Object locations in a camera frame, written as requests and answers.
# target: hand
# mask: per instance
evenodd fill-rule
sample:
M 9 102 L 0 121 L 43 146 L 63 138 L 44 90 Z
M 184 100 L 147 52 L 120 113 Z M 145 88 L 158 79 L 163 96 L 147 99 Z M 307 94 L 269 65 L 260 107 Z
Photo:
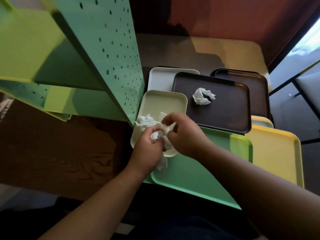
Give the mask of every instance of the hand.
M 157 166 L 163 149 L 164 141 L 161 138 L 152 143 L 150 136 L 159 129 L 155 126 L 147 127 L 140 136 L 134 149 L 127 168 L 135 171 L 146 178 Z
M 184 113 L 170 113 L 163 118 L 162 124 L 167 126 L 177 124 L 168 133 L 168 139 L 173 147 L 181 154 L 198 160 L 201 152 L 212 146 L 212 142 L 200 127 Z

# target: person's left hand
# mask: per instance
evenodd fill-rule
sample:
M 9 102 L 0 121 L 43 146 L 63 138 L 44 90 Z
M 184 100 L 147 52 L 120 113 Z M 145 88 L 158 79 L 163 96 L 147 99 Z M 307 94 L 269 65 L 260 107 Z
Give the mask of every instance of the person's left hand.
M 134 145 L 131 158 L 127 165 L 128 169 L 142 175 L 144 178 L 156 168 L 161 158 L 164 145 L 163 139 L 161 138 L 155 143 L 152 143 L 150 140 L 151 134 L 158 130 L 157 127 L 151 126 L 143 131 L 141 137 Z

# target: crumpled tissue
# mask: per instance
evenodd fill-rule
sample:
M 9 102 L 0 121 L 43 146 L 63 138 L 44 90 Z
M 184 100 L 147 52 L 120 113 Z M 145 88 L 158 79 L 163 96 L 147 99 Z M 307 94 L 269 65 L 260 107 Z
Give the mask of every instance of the crumpled tissue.
M 164 148 L 168 151 L 172 149 L 172 144 L 170 143 L 169 139 L 167 138 L 168 132 L 174 127 L 174 124 L 171 126 L 166 126 L 161 123 L 162 119 L 166 116 L 165 113 L 160 112 L 160 115 L 158 117 L 158 121 L 156 121 L 154 118 L 152 118 L 149 114 L 147 116 L 138 116 L 136 121 L 136 126 L 141 127 L 141 130 L 144 131 L 147 127 L 150 126 L 156 126 L 159 129 L 156 132 L 153 132 L 150 136 L 150 140 L 155 143 L 160 138 L 163 138 L 164 140 Z M 164 156 L 163 152 L 161 153 L 161 160 L 158 162 L 157 169 L 158 170 L 164 170 L 168 167 L 168 159 Z
M 203 94 L 209 96 L 211 100 L 215 100 L 216 99 L 214 97 L 215 95 L 212 94 L 210 90 L 206 90 L 204 88 L 198 88 L 195 91 L 194 95 L 192 95 L 196 104 L 206 105 L 206 104 L 210 104 L 211 103 L 211 101 L 209 101 L 209 99 L 203 97 Z

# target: person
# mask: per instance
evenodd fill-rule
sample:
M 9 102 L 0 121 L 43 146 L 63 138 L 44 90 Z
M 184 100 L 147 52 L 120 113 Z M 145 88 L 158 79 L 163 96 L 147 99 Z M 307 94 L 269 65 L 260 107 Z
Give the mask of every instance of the person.
M 174 130 L 168 133 L 174 148 L 210 171 L 266 238 L 320 238 L 319 196 L 215 145 L 183 113 L 171 113 L 162 120 L 166 125 L 174 122 Z M 126 168 L 40 239 L 110 239 L 138 188 L 160 159 L 163 141 L 150 141 L 157 130 L 146 128 Z

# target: dark brown tray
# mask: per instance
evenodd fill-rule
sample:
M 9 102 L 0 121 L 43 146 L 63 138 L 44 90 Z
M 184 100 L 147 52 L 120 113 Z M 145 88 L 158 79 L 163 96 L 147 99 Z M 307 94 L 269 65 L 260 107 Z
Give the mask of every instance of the dark brown tray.
M 254 116 L 270 119 L 268 81 L 257 72 L 218 68 L 210 76 L 244 83 L 250 90 L 250 110 Z
M 204 88 L 215 94 L 215 100 L 198 105 L 192 95 Z M 245 134 L 251 130 L 250 95 L 247 85 L 215 77 L 179 72 L 175 75 L 172 92 L 186 95 L 186 114 L 198 125 Z

